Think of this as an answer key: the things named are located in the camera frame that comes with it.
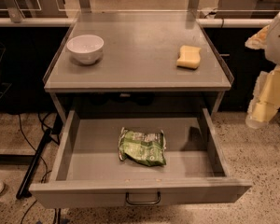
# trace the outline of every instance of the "drawer front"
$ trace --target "drawer front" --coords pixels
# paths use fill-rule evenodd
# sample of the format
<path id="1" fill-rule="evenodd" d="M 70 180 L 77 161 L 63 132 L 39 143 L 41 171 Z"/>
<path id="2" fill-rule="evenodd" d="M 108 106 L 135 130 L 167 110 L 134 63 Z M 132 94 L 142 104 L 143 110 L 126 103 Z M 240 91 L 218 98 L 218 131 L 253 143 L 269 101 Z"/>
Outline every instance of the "drawer front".
<path id="1" fill-rule="evenodd" d="M 200 133 L 204 139 L 203 143 L 205 145 L 203 146 L 206 148 L 203 154 L 208 156 L 208 162 L 212 166 L 212 173 L 208 176 L 204 176 L 207 172 L 203 173 L 204 175 L 201 176 L 188 176 L 188 174 L 184 176 L 177 175 L 176 171 L 179 169 L 179 164 L 176 169 L 176 165 L 172 165 L 168 161 L 168 165 L 164 167 L 163 171 L 175 168 L 175 170 L 171 171 L 169 174 L 166 172 L 162 173 L 160 170 L 155 172 L 155 170 L 150 167 L 136 167 L 136 170 L 140 170 L 140 172 L 134 175 L 133 172 L 129 172 L 129 168 L 133 167 L 127 165 L 125 167 L 128 168 L 128 170 L 121 170 L 121 178 L 117 178 L 116 175 L 111 174 L 112 172 L 116 172 L 117 169 L 115 168 L 110 171 L 110 177 L 108 174 L 104 174 L 104 178 L 99 179 L 100 176 L 102 176 L 100 175 L 100 171 L 105 170 L 106 172 L 108 168 L 101 168 L 101 166 L 98 165 L 98 172 L 96 172 L 94 178 L 91 178 L 89 172 L 95 173 L 96 168 L 93 168 L 93 165 L 97 163 L 91 163 L 92 170 L 84 167 L 82 171 L 80 171 L 79 168 L 77 168 L 80 165 L 80 163 L 78 163 L 80 160 L 77 157 L 75 159 L 73 158 L 76 145 L 76 147 L 78 147 L 76 152 L 80 155 L 78 157 L 84 156 L 84 160 L 89 162 L 88 156 L 85 159 L 87 153 L 83 149 L 82 143 L 84 141 L 81 141 L 83 137 L 81 137 L 82 135 L 79 129 L 84 129 L 86 130 L 85 133 L 88 133 L 93 130 L 93 127 L 102 128 L 105 124 L 102 125 L 94 122 L 94 126 L 89 126 L 89 123 L 87 123 L 86 127 L 81 128 L 80 125 L 84 123 L 84 121 L 79 119 L 75 111 L 69 113 L 49 182 L 47 184 L 32 184 L 30 187 L 31 193 L 47 208 L 234 203 L 252 186 L 250 181 L 229 176 L 227 164 L 216 139 L 216 132 L 212 120 L 206 109 L 202 110 L 201 117 L 198 119 L 197 123 L 200 126 Z M 95 141 L 92 143 L 90 142 L 90 145 L 98 149 L 102 148 L 102 144 L 96 144 Z M 185 166 L 189 163 L 191 165 L 193 164 L 190 161 L 180 163 Z M 125 174 L 124 172 L 126 171 L 129 172 L 129 175 L 132 175 L 128 178 L 122 178 L 122 174 Z M 152 175 L 150 171 L 154 171 L 156 176 Z"/>
<path id="2" fill-rule="evenodd" d="M 150 188 L 92 189 L 91 182 L 64 181 L 33 184 L 30 191 L 46 208 L 75 208 L 125 205 L 170 205 L 191 203 L 234 203 L 250 187 L 244 180 L 198 178 L 183 185 L 168 183 Z"/>

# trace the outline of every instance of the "green snack bag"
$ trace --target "green snack bag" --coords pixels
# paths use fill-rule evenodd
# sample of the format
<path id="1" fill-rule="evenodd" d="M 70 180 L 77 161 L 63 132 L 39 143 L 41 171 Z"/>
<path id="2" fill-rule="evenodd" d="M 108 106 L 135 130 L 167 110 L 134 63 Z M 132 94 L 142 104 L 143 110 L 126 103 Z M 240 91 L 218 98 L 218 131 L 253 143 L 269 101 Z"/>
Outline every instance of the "green snack bag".
<path id="1" fill-rule="evenodd" d="M 163 132 L 140 133 L 124 127 L 119 137 L 119 159 L 127 158 L 145 166 L 163 166 L 166 164 L 164 150 L 166 141 Z"/>

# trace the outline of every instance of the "black cable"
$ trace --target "black cable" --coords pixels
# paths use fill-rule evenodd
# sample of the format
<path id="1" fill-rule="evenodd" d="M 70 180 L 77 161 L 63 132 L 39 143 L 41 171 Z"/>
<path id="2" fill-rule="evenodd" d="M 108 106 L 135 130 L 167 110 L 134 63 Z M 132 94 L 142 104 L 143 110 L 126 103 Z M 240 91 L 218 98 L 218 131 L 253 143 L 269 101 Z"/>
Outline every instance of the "black cable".
<path id="1" fill-rule="evenodd" d="M 45 128 L 46 127 L 47 129 L 50 129 L 50 130 L 53 130 L 50 126 L 48 126 L 46 123 L 45 123 L 45 120 L 46 118 L 52 114 L 52 112 L 48 112 L 48 114 L 44 117 L 44 118 L 41 118 L 40 117 L 40 113 L 38 112 L 37 115 L 38 115 L 38 119 L 41 123 L 41 129 L 42 131 L 44 132 L 45 131 Z M 60 144 L 60 140 L 59 140 L 59 135 L 57 134 L 57 140 L 55 140 L 54 138 L 50 137 L 51 141 L 53 141 L 56 145 L 59 145 Z"/>
<path id="2" fill-rule="evenodd" d="M 32 144 L 29 142 L 27 136 L 25 135 L 24 131 L 22 130 L 22 126 L 21 126 L 21 115 L 19 114 L 18 115 L 19 117 L 19 123 L 20 123 L 20 130 L 21 130 L 21 134 L 23 135 L 24 139 L 26 140 L 26 142 L 28 143 L 28 145 L 36 152 L 36 149 L 32 146 Z M 44 162 L 45 164 L 45 167 L 46 167 L 46 173 L 48 172 L 48 166 L 47 166 L 47 163 L 45 162 L 45 160 L 40 157 L 40 159 L 42 160 L 42 162 Z"/>
<path id="3" fill-rule="evenodd" d="M 26 210 L 26 212 L 24 213 L 24 216 L 22 216 L 22 218 L 21 218 L 21 224 L 22 224 L 22 222 L 24 221 L 24 219 L 25 219 L 26 215 L 28 214 L 28 212 L 30 211 L 30 209 L 36 204 L 36 202 L 37 202 L 37 200 L 35 200 L 35 201 L 29 206 L 29 208 Z"/>
<path id="4" fill-rule="evenodd" d="M 48 176 L 48 174 L 49 174 L 50 172 L 52 172 L 52 171 L 49 170 L 49 171 L 47 171 L 47 172 L 43 175 L 43 177 L 42 177 L 41 180 L 40 180 L 41 183 L 46 183 L 46 182 L 47 182 L 47 176 Z"/>

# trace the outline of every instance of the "sponge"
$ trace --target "sponge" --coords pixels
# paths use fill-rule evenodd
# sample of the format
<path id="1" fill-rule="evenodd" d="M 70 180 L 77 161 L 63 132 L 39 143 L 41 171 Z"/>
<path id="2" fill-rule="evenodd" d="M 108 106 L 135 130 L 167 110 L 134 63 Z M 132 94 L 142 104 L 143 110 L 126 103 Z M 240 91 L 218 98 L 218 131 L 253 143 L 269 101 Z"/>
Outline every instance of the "sponge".
<path id="1" fill-rule="evenodd" d="M 200 50 L 201 48 L 197 47 L 182 46 L 179 50 L 176 66 L 197 69 L 200 64 Z"/>

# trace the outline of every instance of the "speckled floor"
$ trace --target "speckled floor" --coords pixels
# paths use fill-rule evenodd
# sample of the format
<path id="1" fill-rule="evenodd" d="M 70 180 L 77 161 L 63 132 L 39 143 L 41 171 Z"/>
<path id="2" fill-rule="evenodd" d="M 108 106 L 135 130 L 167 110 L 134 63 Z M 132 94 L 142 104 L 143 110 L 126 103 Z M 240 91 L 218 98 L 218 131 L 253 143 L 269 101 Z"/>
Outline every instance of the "speckled floor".
<path id="1" fill-rule="evenodd" d="M 47 120 L 52 125 L 55 115 Z M 62 223 L 278 223 L 280 224 L 280 128 L 276 121 L 265 128 L 245 126 L 245 113 L 216 113 L 213 122 L 231 175 L 252 180 L 253 187 L 236 203 L 194 204 L 152 207 L 71 208 L 61 212 Z M 37 114 L 21 115 L 22 129 L 33 146 L 43 134 Z M 57 146 L 47 145 L 43 154 L 49 169 Z M 31 154 L 19 126 L 19 117 L 0 114 L 0 153 Z M 1 165 L 0 179 L 6 188 L 0 195 L 0 223 L 21 223 L 35 198 L 16 199 L 26 166 Z M 40 163 L 34 182 L 45 173 Z M 22 223 L 53 223 L 54 210 L 38 202 Z"/>

